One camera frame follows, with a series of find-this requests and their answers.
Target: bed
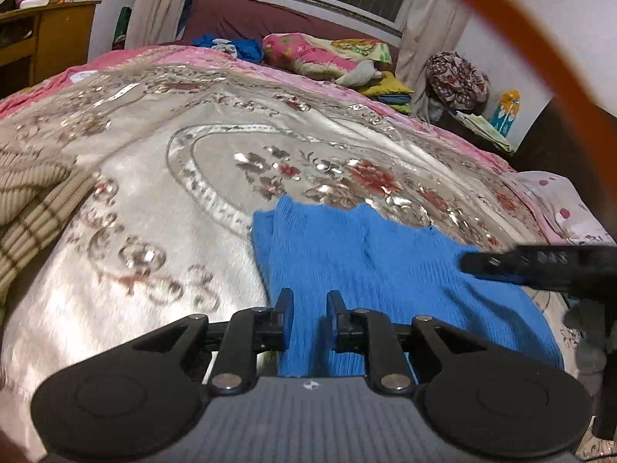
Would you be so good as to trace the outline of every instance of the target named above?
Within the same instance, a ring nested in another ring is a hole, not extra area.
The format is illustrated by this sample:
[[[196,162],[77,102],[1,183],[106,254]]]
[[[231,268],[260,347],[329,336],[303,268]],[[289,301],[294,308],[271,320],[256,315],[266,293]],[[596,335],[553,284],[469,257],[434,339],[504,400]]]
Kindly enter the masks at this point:
[[[214,32],[194,24],[205,1],[186,40]],[[5,322],[0,425],[33,457],[43,449],[27,405],[50,374],[187,314],[221,321],[267,305],[249,232],[252,212],[280,196],[366,202],[482,250],[547,241],[499,157],[355,91],[209,49],[112,52],[0,110],[3,137],[75,155],[96,178],[10,294],[19,301]],[[564,301],[529,295],[576,376]]]

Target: maroon headboard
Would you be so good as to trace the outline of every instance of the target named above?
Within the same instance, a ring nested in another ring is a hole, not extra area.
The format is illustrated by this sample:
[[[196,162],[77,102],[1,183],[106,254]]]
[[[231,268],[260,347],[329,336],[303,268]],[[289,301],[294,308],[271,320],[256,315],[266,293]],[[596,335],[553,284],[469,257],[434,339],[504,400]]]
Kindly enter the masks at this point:
[[[208,33],[220,38],[263,40],[272,33],[305,33],[316,38],[374,38],[348,27],[296,10],[257,0],[193,0],[180,45]],[[390,45],[393,66],[399,49]]]

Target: pink floral pillow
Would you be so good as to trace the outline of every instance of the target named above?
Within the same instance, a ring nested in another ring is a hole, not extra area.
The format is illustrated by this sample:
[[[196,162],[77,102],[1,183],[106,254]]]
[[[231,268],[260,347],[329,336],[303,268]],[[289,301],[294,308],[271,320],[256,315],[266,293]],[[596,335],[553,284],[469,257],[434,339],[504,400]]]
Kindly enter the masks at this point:
[[[263,39],[265,61],[313,80],[337,79],[358,63],[311,45],[302,33],[271,34]]]

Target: orange cable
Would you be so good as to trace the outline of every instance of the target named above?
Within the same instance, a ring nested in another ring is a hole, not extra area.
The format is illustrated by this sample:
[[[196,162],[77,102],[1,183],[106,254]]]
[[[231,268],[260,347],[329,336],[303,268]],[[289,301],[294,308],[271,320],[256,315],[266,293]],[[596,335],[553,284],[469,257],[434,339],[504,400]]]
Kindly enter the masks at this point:
[[[595,162],[600,178],[613,196],[617,195],[617,131],[593,104],[566,61],[514,1],[462,1],[506,37],[556,94],[564,114],[573,122],[579,143]]]

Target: pillow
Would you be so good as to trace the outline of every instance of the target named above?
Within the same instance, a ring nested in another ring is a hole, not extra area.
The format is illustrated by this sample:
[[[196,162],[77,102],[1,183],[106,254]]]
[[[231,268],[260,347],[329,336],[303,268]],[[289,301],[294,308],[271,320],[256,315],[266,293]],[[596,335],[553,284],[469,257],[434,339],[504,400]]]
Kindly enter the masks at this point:
[[[372,62],[366,61],[366,55],[343,49],[338,54],[339,49],[329,46],[331,43],[303,33],[270,34],[263,39],[263,51],[265,61],[270,66],[286,69],[313,80],[339,79],[356,69],[359,63],[362,63],[362,74],[356,74],[349,82],[343,80],[339,84],[364,85],[371,78],[381,77],[380,72],[372,66]]]
[[[396,78],[390,71],[383,71],[381,80],[372,80],[369,84],[357,89],[360,94],[366,97],[377,97],[385,94],[413,94],[401,80]]]
[[[344,40],[324,40],[304,35],[311,45],[332,52],[334,55],[359,62],[366,59],[392,64],[390,47],[387,43],[375,39],[347,38]]]

